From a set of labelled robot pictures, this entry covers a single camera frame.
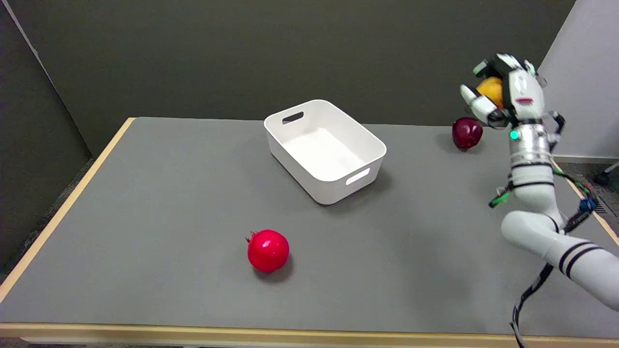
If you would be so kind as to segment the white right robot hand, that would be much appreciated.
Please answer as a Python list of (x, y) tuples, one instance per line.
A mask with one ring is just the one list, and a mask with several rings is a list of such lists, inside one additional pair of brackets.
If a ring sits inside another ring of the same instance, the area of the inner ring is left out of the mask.
[(475, 66), (473, 74), (482, 82), (477, 87), (462, 84), (460, 94), (482, 123), (502, 129), (543, 119), (543, 86), (528, 60), (497, 53)]

